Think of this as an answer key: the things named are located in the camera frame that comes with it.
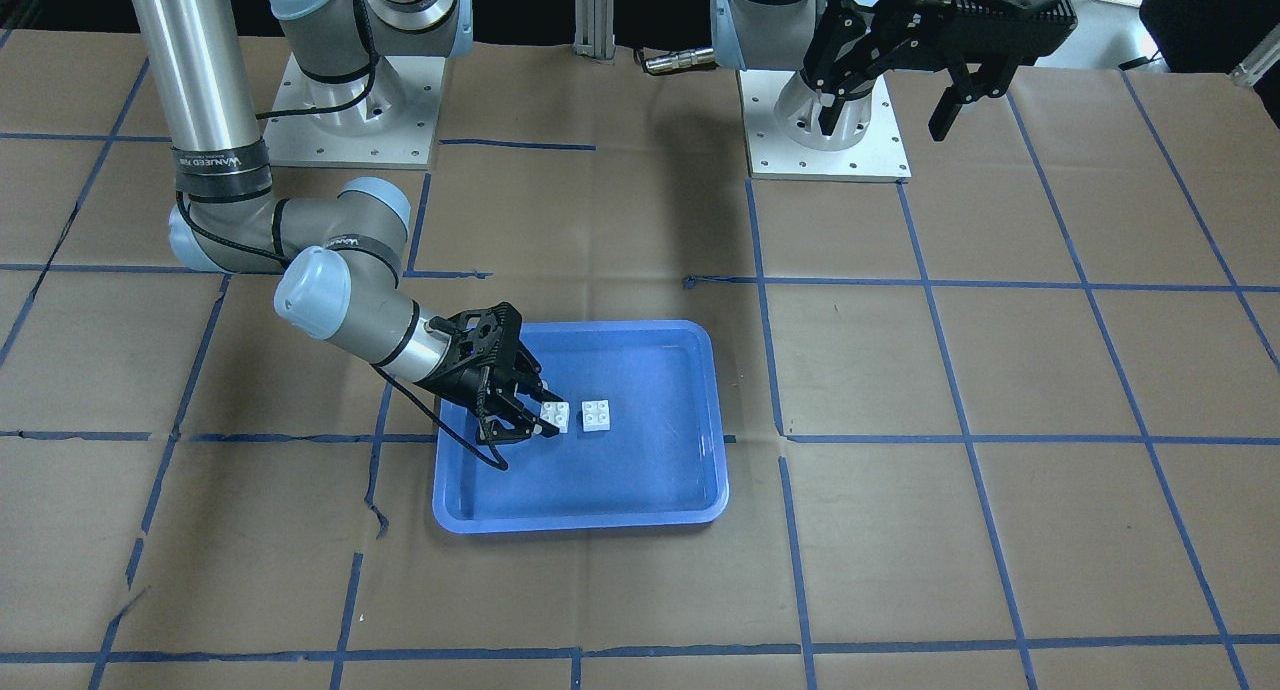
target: robotic arm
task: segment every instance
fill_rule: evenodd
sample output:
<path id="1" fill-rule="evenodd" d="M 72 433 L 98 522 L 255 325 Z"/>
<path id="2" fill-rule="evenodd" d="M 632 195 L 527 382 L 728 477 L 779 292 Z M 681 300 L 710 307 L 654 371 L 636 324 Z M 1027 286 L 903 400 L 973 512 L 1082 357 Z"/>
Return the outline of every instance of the robotic arm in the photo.
<path id="1" fill-rule="evenodd" d="M 425 42 L 428 47 L 413 49 L 448 52 L 460 31 L 449 0 L 273 1 L 276 10 L 292 8 L 285 33 L 317 93 L 329 88 L 334 101 L 349 95 L 333 106 L 346 106 L 339 111 L 301 110 L 329 122 L 378 122 L 389 108 L 378 87 L 384 76 L 378 72 L 375 44 L 403 51 Z M 517 398 L 559 399 L 520 342 L 516 309 L 499 303 L 443 317 L 398 291 L 410 220 L 399 189 L 387 181 L 360 178 L 337 198 L 275 196 L 230 0 L 133 0 L 133 5 L 173 134 L 174 255 L 196 270 L 283 271 L 274 302 L 280 317 L 365 358 L 379 373 L 470 408 L 480 421 L 481 443 L 512 443 L 535 431 L 556 435 L 554 426 L 539 422 Z M 360 8 L 374 17 L 361 19 Z M 325 14 L 332 15 L 329 26 L 319 23 Z M 424 38 L 430 35 L 424 28 L 445 31 Z M 406 33 L 411 37 L 397 38 Z M 361 84 L 366 90 L 358 90 Z"/>
<path id="2" fill-rule="evenodd" d="M 1075 24 L 1070 0 L 712 0 L 713 47 L 653 58 L 645 70 L 796 70 L 778 111 L 783 125 L 804 124 L 813 137 L 795 140 L 814 148 L 860 140 L 884 72 L 947 70 L 952 84 L 929 119 L 942 140 L 961 108 L 1007 92 L 1018 67 L 1050 55 Z"/>

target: blue tray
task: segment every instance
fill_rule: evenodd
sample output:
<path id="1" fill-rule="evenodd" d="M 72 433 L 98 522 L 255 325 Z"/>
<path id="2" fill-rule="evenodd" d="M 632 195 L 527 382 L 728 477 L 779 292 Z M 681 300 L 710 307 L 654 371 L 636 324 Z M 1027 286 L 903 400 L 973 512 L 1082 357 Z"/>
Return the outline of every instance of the blue tray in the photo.
<path id="1" fill-rule="evenodd" d="M 570 403 L 570 429 L 500 445 L 507 472 L 442 433 L 431 508 L 445 530 L 684 525 L 724 512 L 728 471 L 705 330 L 685 320 L 529 324 L 521 339 Z M 609 430 L 582 431 L 582 399 L 609 401 Z M 440 419 L 475 438 L 465 408 L 442 402 Z"/>

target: black cable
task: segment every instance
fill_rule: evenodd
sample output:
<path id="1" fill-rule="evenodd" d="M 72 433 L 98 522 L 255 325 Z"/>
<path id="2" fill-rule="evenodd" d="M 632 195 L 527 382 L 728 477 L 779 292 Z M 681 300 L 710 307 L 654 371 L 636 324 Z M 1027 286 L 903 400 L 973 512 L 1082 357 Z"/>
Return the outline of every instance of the black cable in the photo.
<path id="1" fill-rule="evenodd" d="M 369 20 L 369 8 L 365 5 L 365 0 L 351 0 L 352 13 L 356 15 L 356 31 L 360 35 L 360 44 L 365 47 L 365 52 L 369 52 L 369 78 L 365 81 L 365 88 L 360 90 L 356 97 L 349 99 L 349 101 L 342 105 L 334 105 L 329 108 L 297 108 L 296 110 L 273 110 L 273 111 L 260 111 L 255 115 L 260 120 L 270 120 L 274 116 L 297 116 L 297 115 L 325 115 L 330 111 L 343 111 L 348 108 L 356 108 L 365 101 L 371 92 L 374 92 L 374 81 L 376 78 L 378 64 L 381 56 L 378 55 L 378 49 L 374 47 L 374 29 Z"/>
<path id="2" fill-rule="evenodd" d="M 484 421 L 480 421 L 480 437 L 484 438 L 485 444 L 489 445 L 489 452 L 493 453 L 492 458 L 486 457 L 484 453 L 480 452 L 480 449 L 476 449 L 475 445 L 472 445 L 471 443 L 468 443 L 466 440 L 466 438 L 463 438 L 462 435 L 458 435 L 457 431 L 453 431 L 452 428 L 449 428 L 448 425 L 445 425 L 440 420 L 440 417 L 438 415 L 435 415 L 434 412 L 431 412 L 431 408 L 426 407 L 426 403 L 424 403 L 408 388 L 406 388 L 404 385 L 401 385 L 399 381 L 397 381 L 393 376 L 388 375 L 387 371 L 383 370 L 383 367 L 379 367 L 379 366 L 375 366 L 375 365 L 370 365 L 370 367 L 374 367 L 374 371 L 379 376 L 381 376 L 383 380 L 390 383 L 392 388 L 396 388 L 397 390 L 399 390 L 399 393 L 402 396 L 404 396 L 406 398 L 408 398 L 410 402 L 413 403 L 415 407 L 420 408 L 420 411 L 422 411 L 422 415 L 425 415 L 426 417 L 430 417 L 431 422 L 434 422 L 436 426 L 439 426 L 440 430 L 444 430 L 444 433 L 449 438 L 453 438 L 463 448 L 471 451 L 471 454 L 474 454 L 480 462 L 484 462 L 489 467 L 494 467 L 495 470 L 500 470 L 500 471 L 506 471 L 508 467 L 511 467 L 507 463 L 507 458 L 502 457 L 502 453 L 499 453 L 498 448 L 494 447 L 493 440 L 489 439 L 489 431 L 485 429 Z"/>
<path id="3" fill-rule="evenodd" d="M 201 225 L 196 225 L 196 220 L 191 219 L 191 207 L 188 207 L 187 202 L 183 201 L 182 189 L 178 189 L 177 195 L 178 195 L 178 215 L 182 216 L 182 220 L 186 221 L 187 227 L 191 228 L 191 230 L 195 234 L 201 236 L 201 238 L 207 238 L 215 243 L 223 245 L 223 247 L 233 248 L 233 251 L 239 251 L 244 253 L 256 253 L 256 256 L 265 257 L 266 260 L 274 260 L 275 262 L 280 264 L 280 268 L 289 266 L 289 259 L 284 257 L 283 253 L 274 253 L 264 251 L 261 248 L 255 248 L 252 247 L 252 245 L 237 243 L 236 239 L 228 239 L 223 238 L 223 236 L 215 236 L 210 233 L 210 230 L 205 230 L 204 228 L 201 228 Z"/>

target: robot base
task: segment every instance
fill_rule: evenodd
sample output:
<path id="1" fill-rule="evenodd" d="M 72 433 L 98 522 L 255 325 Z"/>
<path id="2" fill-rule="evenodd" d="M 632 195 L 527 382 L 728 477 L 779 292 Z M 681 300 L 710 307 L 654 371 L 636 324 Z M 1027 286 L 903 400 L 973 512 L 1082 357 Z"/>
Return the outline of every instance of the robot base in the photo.
<path id="1" fill-rule="evenodd" d="M 861 142 L 845 151 L 818 151 L 788 138 L 773 113 L 778 93 L 791 76 L 795 72 L 741 70 L 737 74 L 751 178 L 846 183 L 897 183 L 910 178 L 910 163 L 884 78 L 878 78 L 872 90 L 872 119 Z"/>
<path id="2" fill-rule="evenodd" d="M 444 90 L 444 58 L 388 58 L 408 99 L 394 125 L 374 134 L 333 134 L 315 116 L 276 116 L 266 124 L 271 165 L 369 166 L 428 170 Z M 306 108 L 302 70 L 289 58 L 273 110 Z"/>

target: white lego brick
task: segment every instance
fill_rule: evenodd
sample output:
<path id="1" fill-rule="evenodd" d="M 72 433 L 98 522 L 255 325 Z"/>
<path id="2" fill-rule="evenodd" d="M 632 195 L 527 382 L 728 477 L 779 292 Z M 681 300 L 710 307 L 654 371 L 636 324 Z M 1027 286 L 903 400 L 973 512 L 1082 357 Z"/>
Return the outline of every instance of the white lego brick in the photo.
<path id="1" fill-rule="evenodd" d="M 609 401 L 582 399 L 582 431 L 609 429 Z"/>
<path id="2" fill-rule="evenodd" d="M 568 403 L 543 403 L 540 417 L 561 431 L 568 431 Z"/>

